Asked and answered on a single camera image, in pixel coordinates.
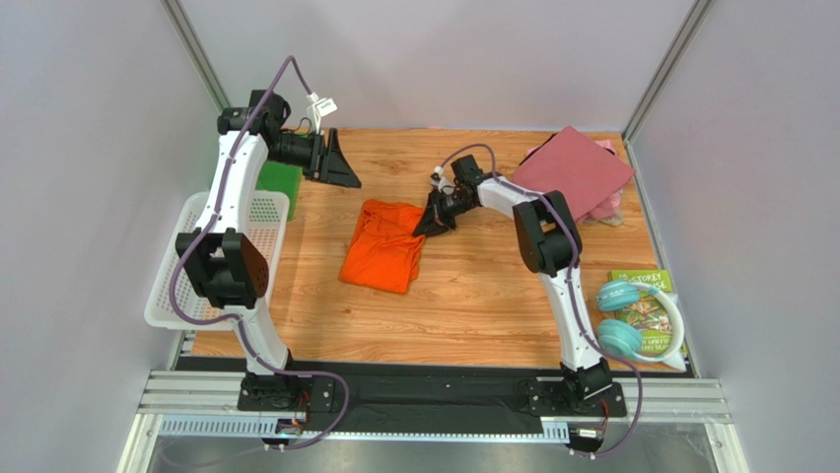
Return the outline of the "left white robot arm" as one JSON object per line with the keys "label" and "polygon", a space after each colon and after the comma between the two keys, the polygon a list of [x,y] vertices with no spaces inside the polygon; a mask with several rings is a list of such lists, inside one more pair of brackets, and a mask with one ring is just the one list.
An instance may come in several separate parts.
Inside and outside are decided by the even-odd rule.
{"label": "left white robot arm", "polygon": [[263,165],[298,167],[305,179],[347,188],[362,182],[340,149],[334,128],[321,120],[335,102],[316,93],[309,102],[306,133],[285,128],[290,106],[269,90],[254,90],[245,107],[229,107],[217,119],[219,159],[205,209],[194,230],[175,237],[178,262],[170,288],[184,274],[195,294],[221,310],[245,349],[243,390],[250,398],[263,392],[297,397],[305,372],[292,372],[291,353],[279,339],[266,294],[271,265],[247,234],[250,205]]}

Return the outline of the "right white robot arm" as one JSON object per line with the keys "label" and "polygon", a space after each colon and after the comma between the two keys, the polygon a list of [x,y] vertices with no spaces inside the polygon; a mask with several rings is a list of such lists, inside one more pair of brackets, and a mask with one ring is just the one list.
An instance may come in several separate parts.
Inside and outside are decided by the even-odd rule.
{"label": "right white robot arm", "polygon": [[474,208],[495,210],[514,221],[525,267],[538,277],[554,318],[561,346],[559,397],[571,412],[608,414],[612,374],[593,340],[581,285],[582,242],[565,198],[540,194],[499,174],[483,171],[471,155],[452,163],[454,180],[441,166],[430,176],[430,190],[416,237],[435,237],[456,229],[456,218]]}

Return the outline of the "orange t shirt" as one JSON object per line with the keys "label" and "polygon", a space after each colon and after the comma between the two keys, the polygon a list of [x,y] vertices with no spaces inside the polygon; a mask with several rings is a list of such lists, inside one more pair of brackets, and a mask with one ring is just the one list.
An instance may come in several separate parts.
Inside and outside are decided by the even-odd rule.
{"label": "orange t shirt", "polygon": [[424,209],[369,199],[339,272],[343,283],[404,295],[419,275],[425,238],[413,234]]}

